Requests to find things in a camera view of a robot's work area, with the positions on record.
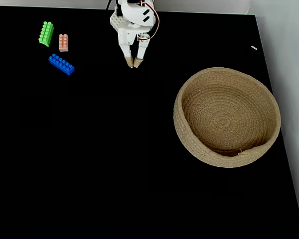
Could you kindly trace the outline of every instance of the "blue lego brick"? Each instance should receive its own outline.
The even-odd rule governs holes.
[[[74,71],[74,66],[55,54],[52,54],[52,56],[49,57],[49,62],[67,75],[71,75]]]

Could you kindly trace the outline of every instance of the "white wall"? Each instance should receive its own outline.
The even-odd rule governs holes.
[[[158,11],[246,14],[252,0],[155,0]],[[105,9],[108,0],[0,0],[0,5]],[[114,9],[112,0],[110,9]]]
[[[254,0],[299,205],[299,0]]]

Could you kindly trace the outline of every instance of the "toy block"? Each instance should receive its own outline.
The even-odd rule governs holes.
[[[49,57],[49,62],[67,75],[71,75],[74,71],[74,66],[55,54],[52,54],[52,56]]]
[[[59,50],[60,51],[69,51],[69,36],[67,34],[59,35]]]
[[[39,42],[49,47],[53,30],[53,24],[45,21],[40,32]]]

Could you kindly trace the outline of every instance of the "black surface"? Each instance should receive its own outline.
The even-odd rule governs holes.
[[[0,14],[9,16],[0,21],[2,32],[18,36],[25,23],[7,53],[13,70],[4,71],[20,77],[22,88],[27,140],[15,167],[34,168],[25,176],[32,189],[97,192],[95,204],[104,210],[93,233],[36,225],[33,232],[1,228],[0,236],[299,238],[281,134],[256,162],[226,169],[193,157],[174,129],[177,92],[202,69],[232,68],[271,90],[254,16],[160,12],[144,62],[131,69],[110,26],[112,11],[0,7]],[[38,42],[44,21],[54,24],[49,48]],[[69,52],[59,53],[58,34],[65,33]],[[49,64],[52,53],[75,67],[71,76]],[[105,195],[114,202],[101,203]],[[118,205],[128,197],[135,203]]]

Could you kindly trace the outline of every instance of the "rope basket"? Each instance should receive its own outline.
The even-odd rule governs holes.
[[[255,78],[209,68],[193,75],[178,92],[174,124],[196,158],[234,168],[267,152],[278,137],[281,117],[274,96]]]

